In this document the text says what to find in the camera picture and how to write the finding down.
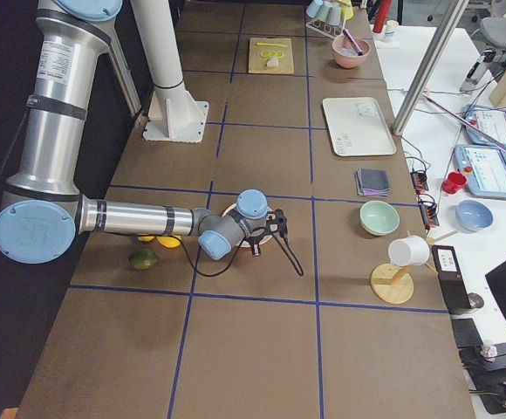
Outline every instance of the light blue bowl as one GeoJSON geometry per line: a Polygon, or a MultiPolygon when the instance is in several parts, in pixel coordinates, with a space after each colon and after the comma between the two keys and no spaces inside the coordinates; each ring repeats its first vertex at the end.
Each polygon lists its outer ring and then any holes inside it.
{"type": "Polygon", "coordinates": [[[494,216],[483,203],[467,199],[456,207],[456,219],[466,230],[479,231],[494,222],[494,216]]]}
{"type": "Polygon", "coordinates": [[[359,220],[367,232],[385,236],[398,229],[400,217],[393,205],[383,201],[368,201],[359,210],[359,220]]]}

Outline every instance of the wooden cutting board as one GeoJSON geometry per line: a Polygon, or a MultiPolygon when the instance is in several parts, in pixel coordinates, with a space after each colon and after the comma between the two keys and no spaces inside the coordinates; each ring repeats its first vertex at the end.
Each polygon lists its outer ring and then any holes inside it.
{"type": "Polygon", "coordinates": [[[294,58],[291,50],[291,39],[251,38],[248,71],[255,74],[293,74],[294,58]],[[267,66],[269,58],[266,58],[263,55],[271,54],[283,54],[282,57],[278,59],[277,67],[267,66]]]}

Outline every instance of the table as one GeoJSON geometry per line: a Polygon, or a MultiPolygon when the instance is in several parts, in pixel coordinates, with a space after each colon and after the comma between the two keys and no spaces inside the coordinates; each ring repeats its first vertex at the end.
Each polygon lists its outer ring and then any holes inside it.
{"type": "MultiPolygon", "coordinates": [[[[176,36],[188,90],[210,103],[202,143],[145,142],[135,129],[106,199],[222,213],[260,189],[288,217],[305,275],[273,240],[202,278],[180,248],[150,244],[160,262],[137,272],[127,256],[142,244],[92,235],[19,419],[474,417],[436,276],[414,268],[402,306],[369,286],[391,240],[424,233],[404,156],[332,153],[323,98],[373,96],[393,121],[378,57],[344,70],[304,22],[297,6],[187,3],[176,36]],[[246,73],[254,36],[291,38],[295,74],[246,73]],[[401,217],[390,236],[359,225],[360,167],[387,170],[401,217]]],[[[373,43],[364,11],[349,27],[373,43]]],[[[203,271],[222,266],[201,258],[203,271]]]]}
{"type": "MultiPolygon", "coordinates": [[[[394,111],[398,111],[404,94],[397,89],[407,90],[423,57],[434,28],[401,26],[395,34],[395,42],[400,48],[379,49],[379,61],[382,64],[389,97],[394,111]]],[[[455,112],[472,101],[479,91],[472,95],[448,94],[457,93],[468,69],[479,56],[468,33],[463,29],[455,29],[434,73],[427,83],[435,100],[455,112]]],[[[484,76],[479,86],[490,80],[484,76]]],[[[489,94],[495,88],[492,82],[478,100],[479,105],[493,106],[489,94]]],[[[424,102],[417,106],[427,112],[440,112],[436,107],[424,102]]],[[[440,227],[432,229],[430,237],[440,237],[452,230],[459,230],[455,220],[455,206],[471,196],[462,191],[455,195],[441,192],[441,182],[445,174],[453,169],[451,153],[459,132],[459,124],[448,115],[414,112],[408,122],[403,136],[418,147],[425,159],[432,166],[428,170],[430,194],[441,200],[439,221],[440,227]]],[[[460,143],[468,143],[461,135],[460,143]]],[[[416,150],[404,143],[405,150],[417,155],[416,150]]],[[[500,312],[495,298],[489,290],[485,275],[506,260],[506,202],[491,199],[476,199],[486,204],[492,211],[495,222],[486,230],[476,233],[459,233],[446,238],[440,244],[452,245],[461,265],[462,276],[468,292],[480,294],[485,307],[470,315],[454,316],[455,318],[472,318],[482,340],[492,343],[506,342],[506,321],[500,312]]],[[[477,417],[493,417],[489,415],[477,396],[473,396],[473,405],[477,417]]]]}

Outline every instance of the lemon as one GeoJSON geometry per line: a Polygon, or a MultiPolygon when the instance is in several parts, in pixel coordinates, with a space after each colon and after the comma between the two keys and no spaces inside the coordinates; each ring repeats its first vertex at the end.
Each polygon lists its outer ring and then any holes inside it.
{"type": "Polygon", "coordinates": [[[174,238],[174,237],[158,236],[156,238],[156,240],[158,240],[158,242],[162,246],[167,247],[168,249],[173,249],[174,247],[177,247],[181,244],[180,240],[178,240],[177,238],[174,238]]]}
{"type": "Polygon", "coordinates": [[[152,242],[154,238],[155,236],[137,236],[137,240],[139,240],[142,243],[152,242]]]}
{"type": "Polygon", "coordinates": [[[150,269],[157,263],[156,253],[148,248],[138,249],[129,256],[129,264],[138,270],[150,269]]]}

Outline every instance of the pink bowl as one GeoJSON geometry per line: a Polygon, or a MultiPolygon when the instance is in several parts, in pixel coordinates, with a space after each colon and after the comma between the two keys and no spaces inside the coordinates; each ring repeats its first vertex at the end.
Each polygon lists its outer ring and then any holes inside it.
{"type": "Polygon", "coordinates": [[[363,39],[356,38],[356,43],[363,52],[362,55],[356,54],[350,41],[344,35],[338,35],[332,41],[332,57],[338,65],[344,68],[354,68],[366,61],[372,47],[363,39]]]}

